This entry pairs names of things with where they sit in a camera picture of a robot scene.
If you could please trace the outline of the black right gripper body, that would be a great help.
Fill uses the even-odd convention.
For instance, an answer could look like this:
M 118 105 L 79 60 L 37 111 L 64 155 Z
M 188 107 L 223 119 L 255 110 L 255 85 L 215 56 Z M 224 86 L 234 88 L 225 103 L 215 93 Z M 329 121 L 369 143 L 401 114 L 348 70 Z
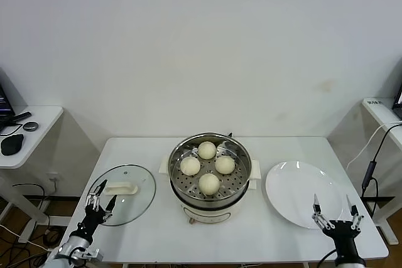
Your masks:
M 359 232 L 352 229 L 351 221 L 330 221 L 330 226 L 324 227 L 322 232 L 334 241 L 338 257 L 358 256 L 354 239 Z

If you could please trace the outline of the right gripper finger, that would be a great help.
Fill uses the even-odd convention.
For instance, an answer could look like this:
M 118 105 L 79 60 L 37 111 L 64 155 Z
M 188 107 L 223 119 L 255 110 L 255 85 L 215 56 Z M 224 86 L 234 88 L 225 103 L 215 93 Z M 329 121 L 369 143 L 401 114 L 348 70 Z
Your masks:
M 360 228 L 361 220 L 364 218 L 364 216 L 359 214 L 357 205 L 351 202 L 348 195 L 346 195 L 346 199 L 347 199 L 347 204 L 349 207 L 350 215 L 352 217 L 351 229 L 352 230 L 360 230 L 361 229 Z
M 313 196 L 313 221 L 317 224 L 320 230 L 330 230 L 334 228 L 333 223 L 330 222 L 329 219 L 325 217 L 325 215 L 321 211 L 321 206 L 316 194 Z

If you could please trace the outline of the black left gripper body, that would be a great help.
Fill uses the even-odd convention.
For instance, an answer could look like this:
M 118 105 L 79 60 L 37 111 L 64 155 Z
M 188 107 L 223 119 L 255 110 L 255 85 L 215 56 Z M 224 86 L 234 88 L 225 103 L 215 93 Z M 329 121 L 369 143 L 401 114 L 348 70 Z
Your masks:
M 87 205 L 85 207 L 85 217 L 82 221 L 84 232 L 94 233 L 96 228 L 104 223 L 105 214 L 106 212 L 100 205 L 97 208 Z

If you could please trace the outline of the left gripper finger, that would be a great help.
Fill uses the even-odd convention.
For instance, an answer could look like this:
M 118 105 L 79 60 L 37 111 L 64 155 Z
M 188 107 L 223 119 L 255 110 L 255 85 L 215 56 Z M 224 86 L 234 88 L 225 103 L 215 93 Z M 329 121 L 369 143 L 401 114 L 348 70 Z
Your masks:
M 97 185 L 92 193 L 89 193 L 86 198 L 86 206 L 90 206 L 92 210 L 99 209 L 100 195 L 106 187 L 107 180 L 104 180 L 101 184 Z
M 111 200 L 108 202 L 108 204 L 106 206 L 103 206 L 102 209 L 102 219 L 103 220 L 108 220 L 109 218 L 112 217 L 112 211 L 116 205 L 116 199 L 117 199 L 117 195 L 114 195 Z

